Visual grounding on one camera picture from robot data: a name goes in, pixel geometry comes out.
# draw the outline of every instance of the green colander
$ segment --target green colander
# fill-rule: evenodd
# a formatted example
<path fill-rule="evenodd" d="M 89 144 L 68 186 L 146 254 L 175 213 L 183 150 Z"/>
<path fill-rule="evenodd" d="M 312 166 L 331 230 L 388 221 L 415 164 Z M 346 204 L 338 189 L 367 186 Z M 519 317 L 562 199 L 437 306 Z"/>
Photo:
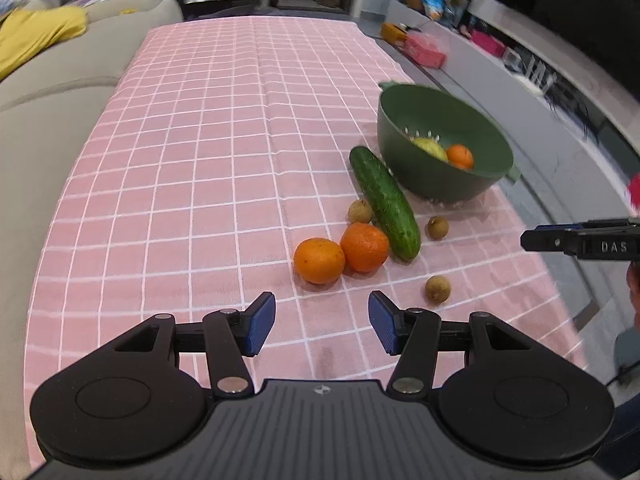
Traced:
<path fill-rule="evenodd" d="M 402 186 L 428 200 L 461 202 L 487 190 L 513 168 L 513 152 L 498 127 L 480 112 L 427 86 L 380 83 L 378 143 Z M 439 137 L 446 150 L 466 146 L 472 170 L 461 170 L 416 146 L 410 137 Z"/>

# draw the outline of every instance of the sofa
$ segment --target sofa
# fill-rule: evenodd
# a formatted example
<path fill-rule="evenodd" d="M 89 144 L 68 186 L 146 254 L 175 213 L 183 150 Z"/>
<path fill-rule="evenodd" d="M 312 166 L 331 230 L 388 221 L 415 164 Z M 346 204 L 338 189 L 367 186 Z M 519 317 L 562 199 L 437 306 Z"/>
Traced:
<path fill-rule="evenodd" d="M 47 3 L 30 0 L 27 8 Z M 182 21 L 174 0 L 108 0 L 87 14 L 85 34 L 41 52 L 0 82 L 1 480 L 31 472 L 22 400 L 27 313 L 65 180 L 148 31 Z"/>

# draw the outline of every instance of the red object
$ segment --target red object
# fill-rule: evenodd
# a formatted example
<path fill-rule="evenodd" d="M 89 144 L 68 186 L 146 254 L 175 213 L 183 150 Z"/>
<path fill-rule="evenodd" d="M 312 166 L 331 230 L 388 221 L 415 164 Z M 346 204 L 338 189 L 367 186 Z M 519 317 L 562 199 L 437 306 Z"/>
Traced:
<path fill-rule="evenodd" d="M 633 207 L 640 208 L 640 173 L 633 177 L 627 189 L 629 190 L 629 195 L 631 195 Z"/>
<path fill-rule="evenodd" d="M 410 32 L 407 35 L 404 51 L 416 63 L 428 68 L 440 68 L 447 59 L 435 38 L 420 32 Z"/>
<path fill-rule="evenodd" d="M 504 52 L 507 50 L 507 46 L 503 42 L 479 30 L 473 30 L 471 32 L 471 41 L 495 57 L 504 56 Z"/>

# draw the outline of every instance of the television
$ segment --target television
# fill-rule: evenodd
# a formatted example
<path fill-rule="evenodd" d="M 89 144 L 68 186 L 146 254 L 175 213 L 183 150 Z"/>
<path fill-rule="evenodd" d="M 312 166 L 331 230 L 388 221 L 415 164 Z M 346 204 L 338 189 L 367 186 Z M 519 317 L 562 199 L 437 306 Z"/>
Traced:
<path fill-rule="evenodd" d="M 497 1 L 576 46 L 640 101 L 640 0 Z"/>

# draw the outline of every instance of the pink tablecloth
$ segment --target pink tablecloth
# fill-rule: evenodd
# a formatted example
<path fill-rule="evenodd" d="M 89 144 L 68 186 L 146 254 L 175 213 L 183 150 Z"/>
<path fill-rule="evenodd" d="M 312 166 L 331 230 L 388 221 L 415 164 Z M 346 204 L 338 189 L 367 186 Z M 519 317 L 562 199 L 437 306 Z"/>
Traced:
<path fill-rule="evenodd" d="M 425 306 L 428 276 L 453 284 L 439 308 L 466 320 L 485 310 L 584 365 L 580 341 L 542 260 L 519 246 L 523 224 L 493 188 L 443 208 L 410 197 L 418 223 L 448 217 L 410 266 L 330 287 L 291 271 L 309 237 L 339 240 L 357 197 L 353 146 L 376 144 L 377 83 L 406 76 L 348 22 L 246 17 L 152 31 L 66 183 L 34 282 L 25 402 L 49 376 L 158 312 L 198 321 L 244 308 L 262 291 L 276 324 L 250 360 L 265 377 L 389 377 L 396 361 L 367 319 L 380 289 L 401 308 Z M 207 383 L 203 356 L 181 365 Z M 462 356 L 438 362 L 441 383 Z M 38 460 L 33 430 L 32 457 Z"/>

